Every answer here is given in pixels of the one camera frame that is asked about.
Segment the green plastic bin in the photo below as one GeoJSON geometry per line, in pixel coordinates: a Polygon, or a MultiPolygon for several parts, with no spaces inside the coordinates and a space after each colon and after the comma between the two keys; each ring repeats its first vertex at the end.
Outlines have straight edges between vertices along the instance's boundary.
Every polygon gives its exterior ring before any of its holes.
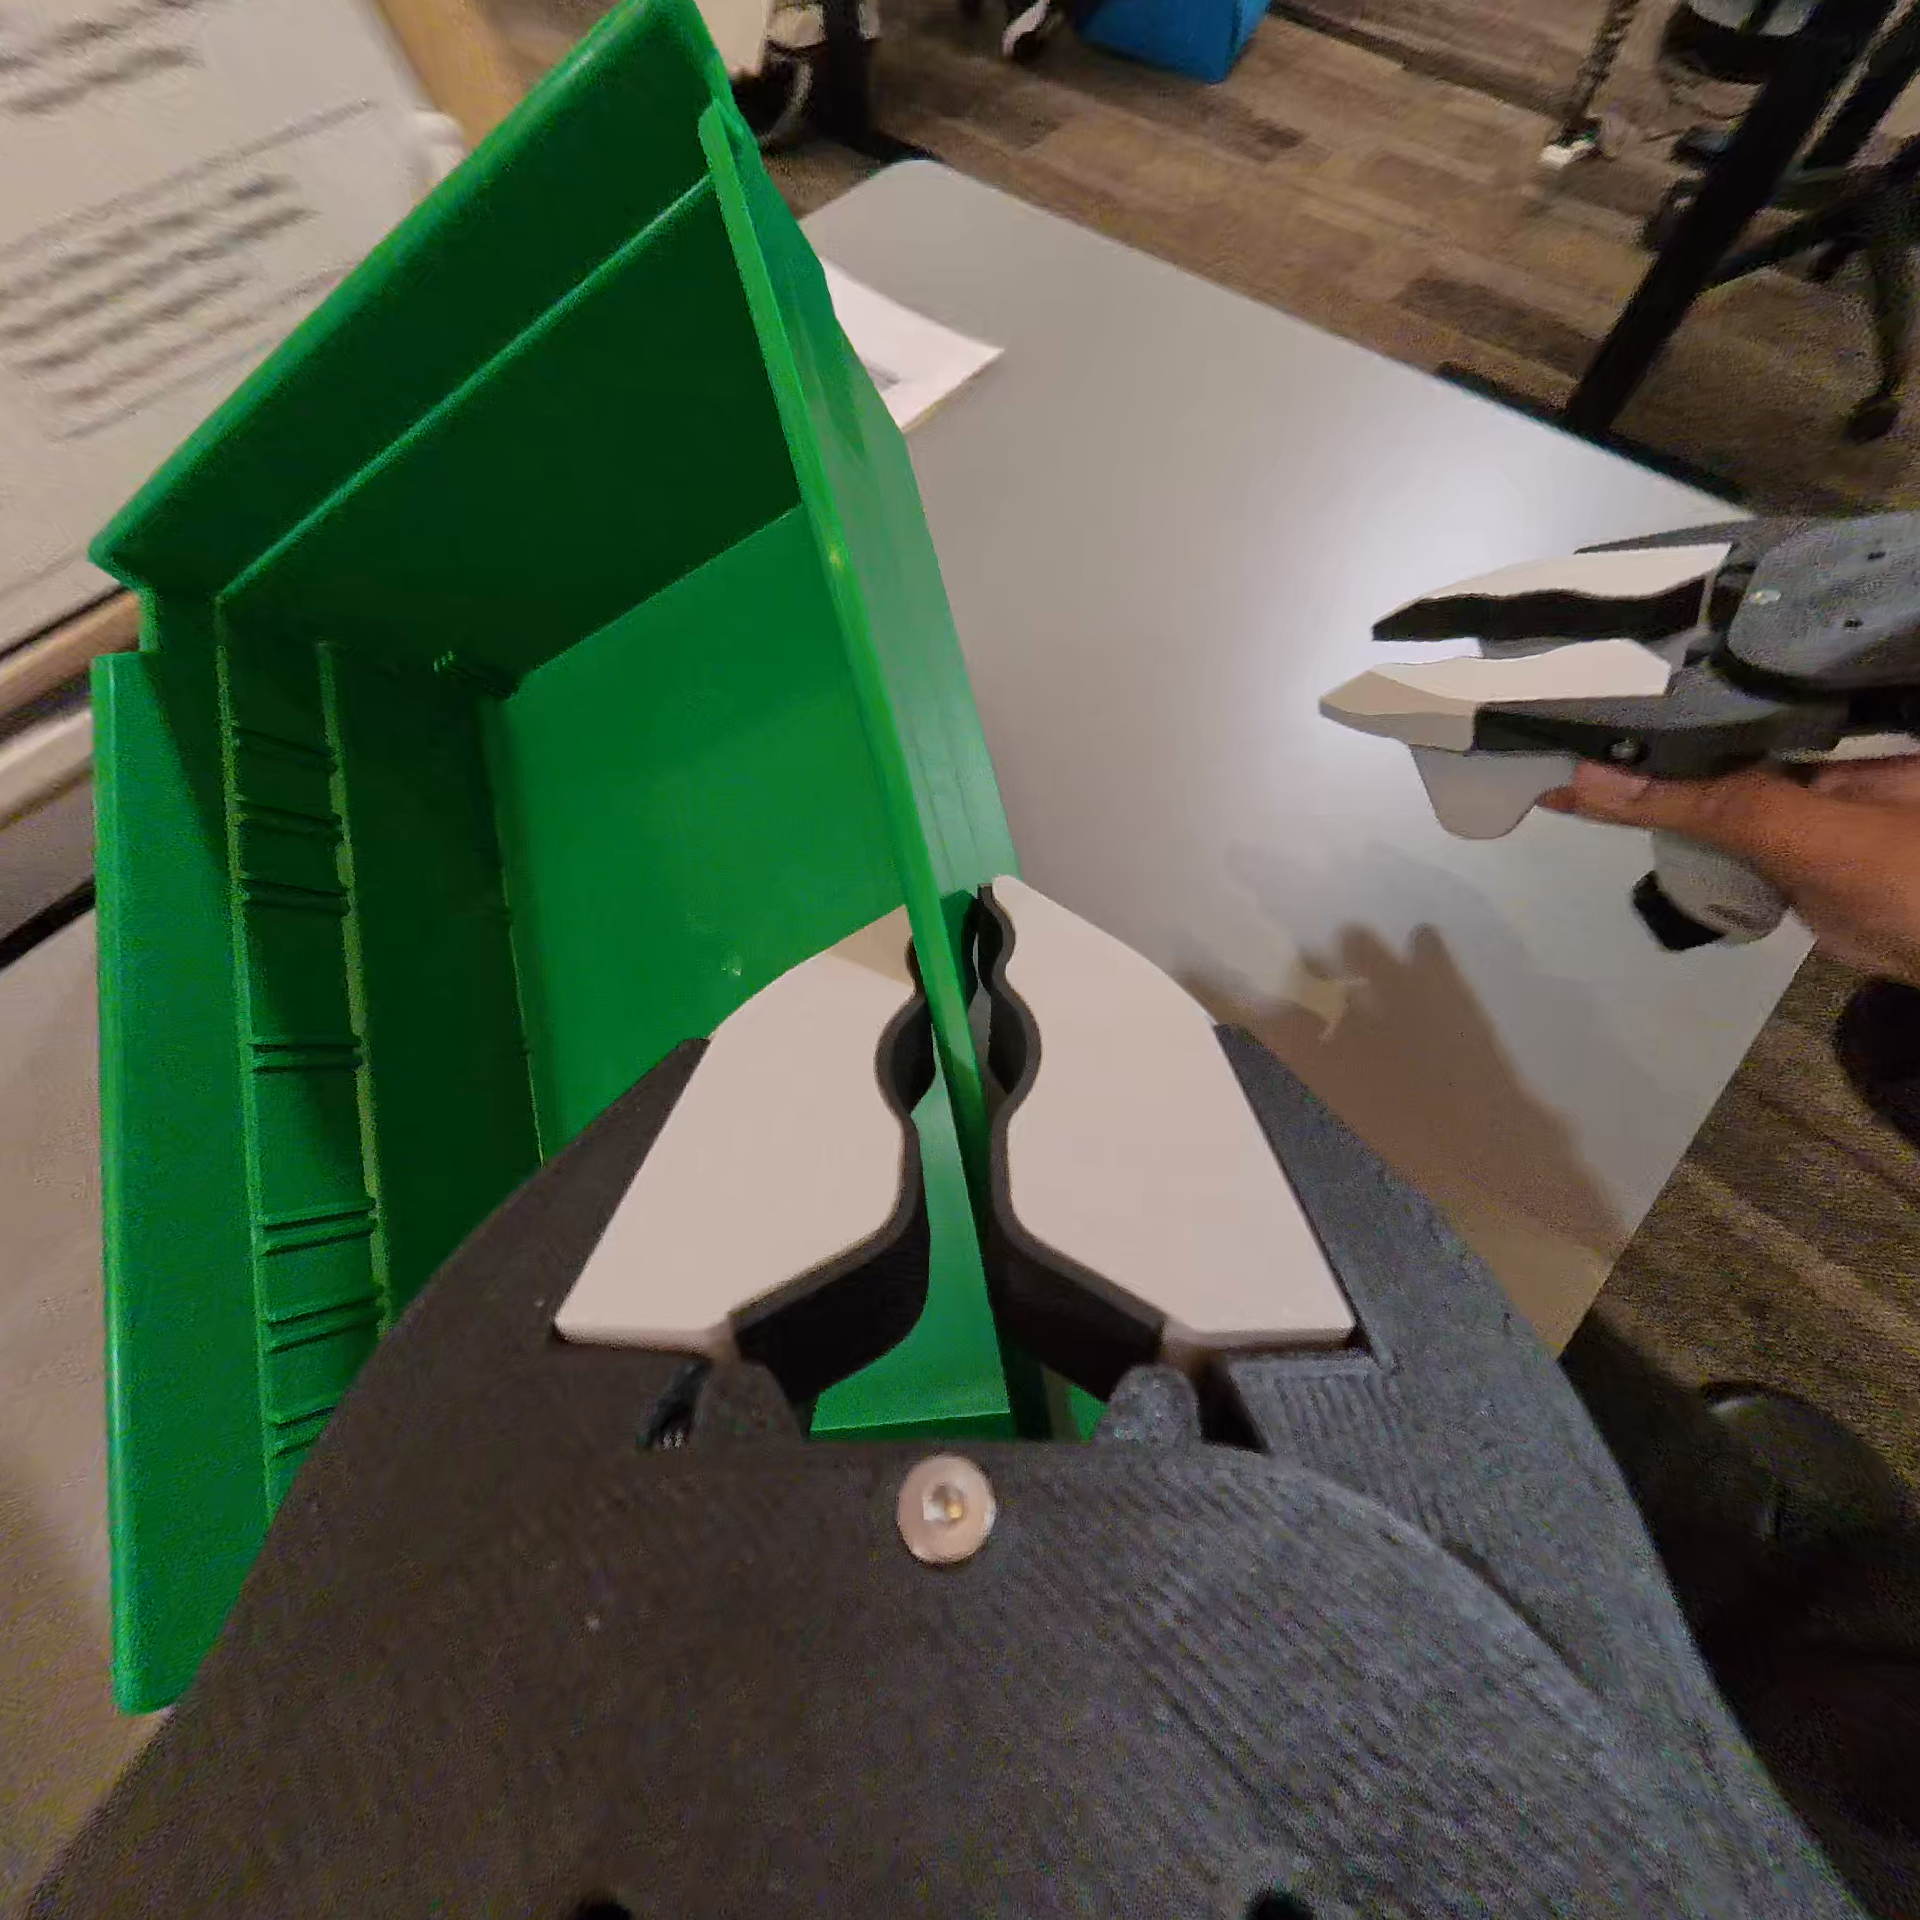
{"type": "Polygon", "coordinates": [[[897,907],[928,1319],[819,1429],[1043,1431],[963,947],[1015,837],[905,433],[694,5],[607,16],[91,557],[141,605],[91,670],[122,1711],[459,1243],[897,907]]]}

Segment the black backpack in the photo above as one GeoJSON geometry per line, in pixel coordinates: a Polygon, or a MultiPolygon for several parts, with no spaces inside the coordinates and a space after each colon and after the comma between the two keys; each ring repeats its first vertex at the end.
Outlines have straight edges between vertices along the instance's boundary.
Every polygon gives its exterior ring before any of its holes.
{"type": "Polygon", "coordinates": [[[762,153],[787,153],[809,133],[813,97],[819,87],[823,44],[819,37],[771,39],[759,71],[733,77],[739,116],[762,153]]]}

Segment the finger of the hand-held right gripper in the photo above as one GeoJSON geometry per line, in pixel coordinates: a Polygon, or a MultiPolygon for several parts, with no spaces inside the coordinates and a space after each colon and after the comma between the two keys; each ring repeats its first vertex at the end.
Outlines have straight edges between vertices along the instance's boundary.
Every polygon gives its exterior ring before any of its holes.
{"type": "Polygon", "coordinates": [[[1627,543],[1431,590],[1375,624],[1377,645],[1470,645],[1480,659],[1565,656],[1621,639],[1671,664],[1699,630],[1734,543],[1627,543]]]}
{"type": "Polygon", "coordinates": [[[1667,695],[1675,662],[1637,639],[1576,639],[1517,656],[1455,656],[1389,662],[1327,692],[1320,713],[1336,727],[1383,735],[1411,750],[1475,750],[1485,708],[1601,696],[1667,695]]]}

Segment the blue plastic bin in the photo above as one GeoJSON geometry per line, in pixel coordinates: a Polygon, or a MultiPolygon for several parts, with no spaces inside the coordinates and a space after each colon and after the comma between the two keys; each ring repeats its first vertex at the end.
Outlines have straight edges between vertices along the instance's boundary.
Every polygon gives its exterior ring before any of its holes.
{"type": "Polygon", "coordinates": [[[1219,85],[1267,12],[1269,3],[1081,3],[1072,5],[1072,22],[1103,52],[1219,85]]]}

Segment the person's right hand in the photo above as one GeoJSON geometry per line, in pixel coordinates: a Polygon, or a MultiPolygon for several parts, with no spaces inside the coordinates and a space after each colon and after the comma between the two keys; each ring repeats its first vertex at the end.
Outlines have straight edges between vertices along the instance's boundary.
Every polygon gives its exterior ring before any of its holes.
{"type": "Polygon", "coordinates": [[[1578,765],[1549,808],[1671,832],[1769,881],[1842,964],[1919,985],[1919,757],[1851,758],[1795,780],[1755,765],[1694,781],[1578,765]]]}

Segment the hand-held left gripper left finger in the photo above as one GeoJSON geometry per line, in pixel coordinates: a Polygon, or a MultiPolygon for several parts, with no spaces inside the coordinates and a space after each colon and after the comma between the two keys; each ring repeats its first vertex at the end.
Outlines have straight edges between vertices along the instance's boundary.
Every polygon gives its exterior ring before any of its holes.
{"type": "Polygon", "coordinates": [[[814,1403],[928,1302],[914,1109],[930,1015],[905,909],[781,973],[701,1049],[571,1284],[574,1347],[753,1361],[814,1403]]]}

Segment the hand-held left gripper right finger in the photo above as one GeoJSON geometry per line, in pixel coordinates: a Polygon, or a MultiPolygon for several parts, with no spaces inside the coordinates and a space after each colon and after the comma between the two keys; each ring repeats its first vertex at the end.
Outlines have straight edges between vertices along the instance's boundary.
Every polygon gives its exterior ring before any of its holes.
{"type": "Polygon", "coordinates": [[[977,899],[977,968],[1006,1332],[1103,1400],[1146,1364],[1203,1382],[1349,1349],[1355,1309],[1208,1007],[1014,875],[977,899]]]}

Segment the laminated paper sheet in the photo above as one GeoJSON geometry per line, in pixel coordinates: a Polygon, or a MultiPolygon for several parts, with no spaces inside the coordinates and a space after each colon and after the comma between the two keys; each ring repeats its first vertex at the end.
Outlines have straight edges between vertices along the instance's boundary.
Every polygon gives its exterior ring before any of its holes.
{"type": "Polygon", "coordinates": [[[823,278],[858,363],[904,433],[914,432],[1003,353],[1003,348],[926,318],[830,261],[823,262],[823,278]]]}

